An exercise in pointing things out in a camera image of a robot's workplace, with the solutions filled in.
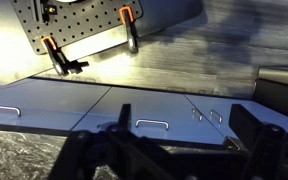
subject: granite surface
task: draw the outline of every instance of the granite surface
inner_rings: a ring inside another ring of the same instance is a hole
[[[66,140],[62,136],[0,131],[0,180],[47,179]],[[204,150],[162,146],[170,153]],[[98,167],[93,179],[119,179],[108,166]]]

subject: pegboard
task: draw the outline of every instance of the pegboard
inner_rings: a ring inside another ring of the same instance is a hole
[[[121,25],[119,9],[132,8],[135,19],[142,16],[139,0],[84,0],[63,3],[49,0],[57,6],[57,15],[50,15],[49,22],[33,21],[30,1],[11,0],[12,6],[36,54],[46,53],[40,39],[52,36],[58,47]]]

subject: metal handle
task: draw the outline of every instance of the metal handle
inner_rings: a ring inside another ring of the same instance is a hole
[[[168,130],[169,129],[169,124],[165,121],[152,121],[152,120],[146,120],[146,119],[140,119],[136,121],[135,127],[138,128],[138,126],[140,125],[140,122],[146,122],[146,123],[154,123],[154,124],[165,124],[165,129]]]
[[[197,108],[193,108],[192,113],[195,115],[196,112],[198,112],[198,114],[199,114],[199,120],[202,121],[203,115],[202,115],[201,111],[199,111]]]
[[[211,114],[211,117],[214,117],[214,114],[215,114],[215,115],[219,118],[219,119],[218,119],[218,122],[219,122],[219,123],[222,123],[222,119],[223,119],[223,118],[222,118],[222,116],[221,116],[218,112],[216,112],[214,109],[212,109],[211,112],[210,112],[210,114]]]
[[[0,109],[7,109],[7,110],[14,110],[17,112],[17,115],[21,116],[21,110],[17,107],[7,107],[7,106],[0,106]]]

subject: clamp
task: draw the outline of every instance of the clamp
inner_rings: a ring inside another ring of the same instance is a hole
[[[59,76],[66,76],[71,73],[80,73],[82,72],[82,67],[88,66],[88,62],[78,62],[77,60],[68,61],[62,51],[56,46],[53,38],[51,36],[46,36],[41,39],[44,48],[48,52],[53,66]]]
[[[135,33],[135,27],[134,27],[134,17],[131,10],[131,7],[125,6],[122,7],[119,10],[120,17],[122,20],[122,23],[126,27],[126,33],[127,33],[127,41],[128,41],[128,47],[131,53],[135,54],[138,52],[138,46],[136,42],[136,33]]]

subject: screw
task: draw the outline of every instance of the screw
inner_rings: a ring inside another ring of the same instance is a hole
[[[48,8],[48,12],[55,12],[55,8]]]
[[[251,180],[263,180],[263,178],[260,176],[253,176]]]
[[[78,134],[77,136],[79,139],[83,139],[85,137],[85,132],[81,132],[80,134]]]
[[[189,175],[189,176],[186,176],[185,180],[198,180],[198,178],[196,176]]]
[[[280,131],[280,129],[279,129],[278,127],[275,127],[275,126],[271,127],[271,129],[272,129],[273,131],[275,131],[275,132],[279,132],[279,131]]]

